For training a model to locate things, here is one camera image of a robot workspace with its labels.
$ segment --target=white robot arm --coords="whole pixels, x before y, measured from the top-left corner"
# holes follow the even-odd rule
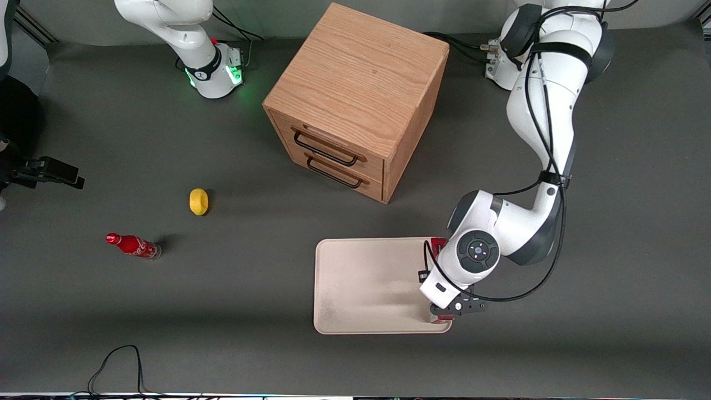
[[[606,24],[590,11],[603,6],[604,0],[554,1],[551,9],[526,4],[489,43],[496,54],[486,76],[511,91],[509,123],[538,155],[542,172],[531,209],[484,191],[457,204],[448,224],[451,238],[420,287],[437,307],[446,308],[484,279],[501,256],[527,265],[551,251],[574,156],[573,107],[614,51]]]
[[[201,22],[213,15],[212,0],[114,0],[128,22],[143,26],[175,50],[191,85],[206,98],[221,98],[242,83],[240,51],[213,44]]]

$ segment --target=wooden cabinet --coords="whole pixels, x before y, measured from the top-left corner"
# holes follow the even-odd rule
[[[262,105],[296,164],[387,203],[448,54],[442,41],[332,3]]]

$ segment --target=white tray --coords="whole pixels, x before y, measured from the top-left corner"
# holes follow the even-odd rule
[[[419,291],[430,238],[326,239],[316,247],[314,327],[323,335],[444,333]]]

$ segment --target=green led light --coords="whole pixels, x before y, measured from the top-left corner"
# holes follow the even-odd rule
[[[232,80],[232,83],[235,84],[235,86],[242,83],[242,69],[240,67],[231,67],[229,65],[225,65],[225,70],[227,71],[227,74],[230,76],[230,79]]]
[[[195,82],[193,82],[193,77],[190,76],[190,73],[188,72],[188,69],[187,69],[187,68],[185,69],[185,74],[188,76],[188,79],[190,80],[190,85],[191,85],[192,87],[195,87]]]

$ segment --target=red object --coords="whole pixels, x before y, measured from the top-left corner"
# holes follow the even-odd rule
[[[106,235],[106,243],[120,248],[121,251],[126,254],[147,260],[155,260],[161,256],[161,246],[141,239],[138,236],[121,236],[117,233],[109,233]]]
[[[439,251],[444,247],[444,245],[447,244],[447,240],[445,238],[431,238],[429,242],[432,243],[432,255],[435,258],[437,258]]]

